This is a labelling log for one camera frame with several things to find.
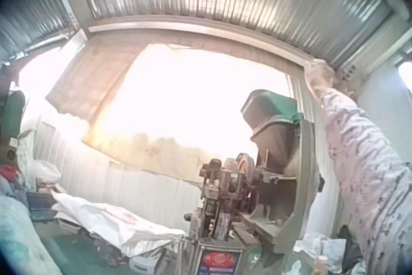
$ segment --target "red object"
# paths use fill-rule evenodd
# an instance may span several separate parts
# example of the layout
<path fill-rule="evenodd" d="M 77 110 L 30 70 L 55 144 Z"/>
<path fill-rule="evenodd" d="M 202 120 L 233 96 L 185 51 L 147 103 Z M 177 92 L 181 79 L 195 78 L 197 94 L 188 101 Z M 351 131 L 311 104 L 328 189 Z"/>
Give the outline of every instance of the red object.
<path fill-rule="evenodd" d="M 8 182 L 14 183 L 18 179 L 18 170 L 12 166 L 0 166 L 0 175 L 7 179 Z"/>
<path fill-rule="evenodd" d="M 203 258 L 204 264 L 209 267 L 231 267 L 236 263 L 236 257 L 227 252 L 212 252 Z"/>

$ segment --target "hand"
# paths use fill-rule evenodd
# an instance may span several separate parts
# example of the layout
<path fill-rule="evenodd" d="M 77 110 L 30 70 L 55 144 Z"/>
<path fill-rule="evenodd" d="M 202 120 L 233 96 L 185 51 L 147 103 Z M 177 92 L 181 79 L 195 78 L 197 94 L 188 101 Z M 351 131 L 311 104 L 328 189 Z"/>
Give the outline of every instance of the hand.
<path fill-rule="evenodd" d="M 310 92 L 318 101 L 336 84 L 334 70 L 322 59 L 313 59 L 304 66 L 304 79 Z"/>

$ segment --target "plastic bottle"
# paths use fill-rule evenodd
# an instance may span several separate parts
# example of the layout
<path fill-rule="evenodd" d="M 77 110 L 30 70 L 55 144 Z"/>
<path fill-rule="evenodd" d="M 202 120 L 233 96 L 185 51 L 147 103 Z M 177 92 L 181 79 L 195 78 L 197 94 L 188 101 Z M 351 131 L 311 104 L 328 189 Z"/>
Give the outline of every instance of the plastic bottle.
<path fill-rule="evenodd" d="M 326 256 L 318 256 L 315 260 L 314 271 L 311 275 L 327 275 L 328 273 L 328 258 Z"/>

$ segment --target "machine label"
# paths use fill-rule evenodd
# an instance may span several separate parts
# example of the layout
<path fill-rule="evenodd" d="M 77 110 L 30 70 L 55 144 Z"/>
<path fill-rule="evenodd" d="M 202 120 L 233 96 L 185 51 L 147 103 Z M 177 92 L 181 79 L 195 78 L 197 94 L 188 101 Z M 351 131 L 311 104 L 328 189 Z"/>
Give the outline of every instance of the machine label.
<path fill-rule="evenodd" d="M 197 275 L 234 275 L 239 256 L 239 252 L 205 249 L 201 254 Z"/>

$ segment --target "red label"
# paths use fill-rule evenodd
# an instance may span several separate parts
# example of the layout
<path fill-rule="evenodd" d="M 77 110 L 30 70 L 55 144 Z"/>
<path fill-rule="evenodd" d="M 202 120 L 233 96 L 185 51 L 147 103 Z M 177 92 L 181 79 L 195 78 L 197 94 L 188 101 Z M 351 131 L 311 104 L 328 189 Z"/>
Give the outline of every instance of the red label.
<path fill-rule="evenodd" d="M 236 257 L 226 252 L 211 252 L 203 262 L 209 267 L 231 267 L 236 263 Z"/>

